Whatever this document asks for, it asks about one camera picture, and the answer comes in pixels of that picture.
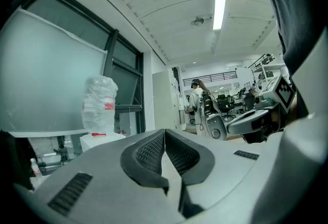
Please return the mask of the ceiling light strip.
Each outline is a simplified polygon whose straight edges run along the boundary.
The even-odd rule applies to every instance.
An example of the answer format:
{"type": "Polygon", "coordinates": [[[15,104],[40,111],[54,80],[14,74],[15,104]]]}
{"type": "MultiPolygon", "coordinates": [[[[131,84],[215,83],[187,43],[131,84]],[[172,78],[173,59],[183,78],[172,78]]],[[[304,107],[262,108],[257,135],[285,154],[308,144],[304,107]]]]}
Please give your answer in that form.
{"type": "Polygon", "coordinates": [[[226,0],[214,0],[213,30],[220,30],[222,27],[226,0]]]}

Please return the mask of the small clear bottle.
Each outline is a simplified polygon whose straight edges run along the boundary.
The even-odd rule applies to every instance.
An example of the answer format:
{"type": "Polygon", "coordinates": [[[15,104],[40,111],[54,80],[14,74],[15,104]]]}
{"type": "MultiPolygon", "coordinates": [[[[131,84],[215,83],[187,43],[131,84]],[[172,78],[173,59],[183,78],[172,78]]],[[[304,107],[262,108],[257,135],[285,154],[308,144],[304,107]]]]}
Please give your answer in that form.
{"type": "Polygon", "coordinates": [[[41,174],[41,171],[38,167],[38,164],[36,162],[36,160],[34,158],[31,158],[30,159],[30,162],[31,162],[31,168],[32,168],[32,171],[35,175],[35,177],[38,179],[38,180],[42,180],[43,176],[41,174]]]}

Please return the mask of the black office chair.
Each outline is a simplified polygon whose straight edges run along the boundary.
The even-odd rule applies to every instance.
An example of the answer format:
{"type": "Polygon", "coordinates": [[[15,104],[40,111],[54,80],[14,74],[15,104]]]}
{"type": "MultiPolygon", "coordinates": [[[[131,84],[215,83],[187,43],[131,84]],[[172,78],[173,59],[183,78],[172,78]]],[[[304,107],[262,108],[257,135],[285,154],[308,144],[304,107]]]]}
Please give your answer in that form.
{"type": "Polygon", "coordinates": [[[230,111],[232,111],[235,106],[229,103],[228,98],[224,94],[218,95],[217,103],[221,114],[220,116],[223,120],[229,121],[230,118],[234,119],[236,117],[236,115],[230,114],[230,111]]]}

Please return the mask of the metal shelf rack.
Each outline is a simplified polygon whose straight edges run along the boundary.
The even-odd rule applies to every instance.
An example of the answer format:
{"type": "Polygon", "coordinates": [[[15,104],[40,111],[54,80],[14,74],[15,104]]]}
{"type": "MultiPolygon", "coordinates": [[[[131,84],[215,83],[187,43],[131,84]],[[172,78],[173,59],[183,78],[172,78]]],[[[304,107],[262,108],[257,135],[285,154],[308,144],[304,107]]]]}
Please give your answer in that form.
{"type": "Polygon", "coordinates": [[[263,54],[249,68],[253,73],[257,92],[260,92],[271,80],[280,75],[289,78],[282,54],[263,54]]]}

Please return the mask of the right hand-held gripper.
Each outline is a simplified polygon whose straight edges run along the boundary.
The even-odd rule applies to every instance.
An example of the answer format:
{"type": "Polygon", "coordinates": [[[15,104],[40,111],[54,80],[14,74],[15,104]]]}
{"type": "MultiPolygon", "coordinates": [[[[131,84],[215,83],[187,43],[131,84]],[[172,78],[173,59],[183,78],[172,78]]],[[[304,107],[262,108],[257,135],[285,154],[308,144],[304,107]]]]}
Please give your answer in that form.
{"type": "Polygon", "coordinates": [[[255,96],[254,108],[226,125],[227,132],[242,135],[249,144],[266,141],[286,127],[294,97],[295,91],[282,75],[273,78],[255,96]]]}

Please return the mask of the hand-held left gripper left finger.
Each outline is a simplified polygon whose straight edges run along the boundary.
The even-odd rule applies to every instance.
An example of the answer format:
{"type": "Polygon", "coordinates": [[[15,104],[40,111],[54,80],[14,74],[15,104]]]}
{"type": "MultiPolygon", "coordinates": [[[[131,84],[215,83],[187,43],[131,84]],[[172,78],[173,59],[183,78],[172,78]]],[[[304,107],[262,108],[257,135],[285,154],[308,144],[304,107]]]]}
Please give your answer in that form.
{"type": "Polygon", "coordinates": [[[56,170],[34,191],[15,190],[45,224],[177,224],[169,204],[161,160],[165,131],[154,130],[108,142],[56,170]]]}

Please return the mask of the large plastic-wrapped water bottle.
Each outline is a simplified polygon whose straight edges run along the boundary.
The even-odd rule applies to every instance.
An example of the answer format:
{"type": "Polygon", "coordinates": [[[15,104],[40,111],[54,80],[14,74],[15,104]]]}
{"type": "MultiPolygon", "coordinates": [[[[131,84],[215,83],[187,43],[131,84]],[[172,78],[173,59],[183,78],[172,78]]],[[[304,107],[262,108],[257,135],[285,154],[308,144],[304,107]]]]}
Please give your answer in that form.
{"type": "Polygon", "coordinates": [[[86,79],[81,117],[89,133],[110,135],[114,132],[117,91],[117,84],[109,77],[96,75],[86,79]]]}

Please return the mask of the person's black shirt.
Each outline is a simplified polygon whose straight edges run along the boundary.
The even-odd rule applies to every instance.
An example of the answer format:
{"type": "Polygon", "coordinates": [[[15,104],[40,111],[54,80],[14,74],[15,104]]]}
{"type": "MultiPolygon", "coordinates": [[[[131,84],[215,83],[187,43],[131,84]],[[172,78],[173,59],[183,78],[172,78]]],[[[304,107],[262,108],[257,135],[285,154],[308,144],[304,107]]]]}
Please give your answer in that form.
{"type": "Polygon", "coordinates": [[[320,0],[271,0],[276,16],[283,60],[290,75],[305,61],[324,27],[320,0]]]}

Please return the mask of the black window frame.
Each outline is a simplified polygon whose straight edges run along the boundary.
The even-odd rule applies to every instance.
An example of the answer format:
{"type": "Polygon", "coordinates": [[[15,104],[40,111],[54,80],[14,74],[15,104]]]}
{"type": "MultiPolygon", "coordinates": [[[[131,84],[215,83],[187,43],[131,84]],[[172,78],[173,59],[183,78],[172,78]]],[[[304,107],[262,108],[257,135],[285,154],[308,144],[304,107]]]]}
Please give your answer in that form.
{"type": "Polygon", "coordinates": [[[146,130],[143,54],[117,29],[76,0],[11,0],[5,21],[17,8],[27,10],[107,52],[103,75],[118,85],[118,110],[135,113],[136,130],[146,130]]]}

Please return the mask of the white tall cabinet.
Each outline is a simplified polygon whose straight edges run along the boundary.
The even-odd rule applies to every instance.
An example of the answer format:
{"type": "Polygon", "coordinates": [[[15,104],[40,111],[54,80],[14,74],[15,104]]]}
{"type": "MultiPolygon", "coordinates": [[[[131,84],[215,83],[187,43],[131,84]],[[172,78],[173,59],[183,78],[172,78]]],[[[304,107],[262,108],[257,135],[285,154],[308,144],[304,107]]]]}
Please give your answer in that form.
{"type": "Polygon", "coordinates": [[[173,70],[154,73],[152,82],[155,128],[184,130],[184,100],[173,70]]]}

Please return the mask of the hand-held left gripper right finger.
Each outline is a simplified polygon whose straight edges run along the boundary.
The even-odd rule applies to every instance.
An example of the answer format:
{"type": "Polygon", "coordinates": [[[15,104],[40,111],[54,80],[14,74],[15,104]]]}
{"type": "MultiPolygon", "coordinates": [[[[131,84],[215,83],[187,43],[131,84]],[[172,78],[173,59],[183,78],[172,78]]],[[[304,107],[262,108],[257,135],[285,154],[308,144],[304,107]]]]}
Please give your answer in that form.
{"type": "Polygon", "coordinates": [[[166,130],[166,151],[187,166],[181,175],[182,208],[166,224],[255,224],[255,210],[269,180],[281,135],[262,144],[199,137],[166,130]]]}

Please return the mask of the white water dispenser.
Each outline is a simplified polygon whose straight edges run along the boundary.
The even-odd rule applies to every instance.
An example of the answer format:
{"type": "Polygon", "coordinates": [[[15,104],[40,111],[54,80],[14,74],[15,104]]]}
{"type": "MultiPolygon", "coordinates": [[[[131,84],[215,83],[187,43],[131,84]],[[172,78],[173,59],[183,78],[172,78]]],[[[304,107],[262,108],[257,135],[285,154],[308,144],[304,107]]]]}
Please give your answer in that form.
{"type": "Polygon", "coordinates": [[[124,135],[122,134],[118,134],[115,132],[110,133],[109,135],[92,135],[92,134],[87,134],[87,135],[83,135],[82,137],[80,137],[80,144],[81,144],[81,148],[82,148],[82,152],[86,152],[87,150],[94,148],[96,146],[108,143],[108,142],[112,142],[112,141],[117,141],[120,139],[124,139],[126,138],[124,135]]]}

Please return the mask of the white rounded machine base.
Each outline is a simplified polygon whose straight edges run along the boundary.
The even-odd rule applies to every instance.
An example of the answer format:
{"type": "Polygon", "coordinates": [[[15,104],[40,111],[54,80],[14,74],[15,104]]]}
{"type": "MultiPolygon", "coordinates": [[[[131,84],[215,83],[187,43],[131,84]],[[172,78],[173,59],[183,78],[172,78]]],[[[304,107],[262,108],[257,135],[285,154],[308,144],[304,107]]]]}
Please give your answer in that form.
{"type": "Polygon", "coordinates": [[[226,141],[227,130],[224,125],[223,119],[218,113],[211,114],[206,117],[206,129],[210,138],[226,141]]]}

